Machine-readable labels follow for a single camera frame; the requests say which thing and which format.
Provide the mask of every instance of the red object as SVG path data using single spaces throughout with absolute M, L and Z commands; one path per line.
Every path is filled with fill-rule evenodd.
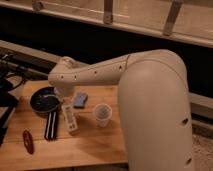
M 26 147 L 27 152 L 30 154 L 33 154 L 34 152 L 33 139 L 29 131 L 25 130 L 23 132 L 23 140 L 24 140 L 24 146 Z

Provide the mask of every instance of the dark background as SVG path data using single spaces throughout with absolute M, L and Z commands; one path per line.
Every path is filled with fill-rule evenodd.
M 213 49 L 0 7 L 0 39 L 96 63 L 169 49 L 185 62 L 191 92 L 213 98 Z

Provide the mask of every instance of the remote control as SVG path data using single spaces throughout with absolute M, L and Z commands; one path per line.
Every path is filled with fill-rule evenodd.
M 68 132 L 73 132 L 78 129 L 76 118 L 73 113 L 72 105 L 62 105 L 62 112 L 66 122 Z

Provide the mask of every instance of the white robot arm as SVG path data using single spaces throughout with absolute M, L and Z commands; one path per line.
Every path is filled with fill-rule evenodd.
M 75 85 L 118 84 L 130 171 L 194 171 L 186 69 L 173 52 L 129 54 L 83 68 L 62 58 L 48 80 L 63 96 Z

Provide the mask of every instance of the railing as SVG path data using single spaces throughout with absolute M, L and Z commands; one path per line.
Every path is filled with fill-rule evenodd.
M 0 6 L 213 47 L 212 0 L 0 0 Z

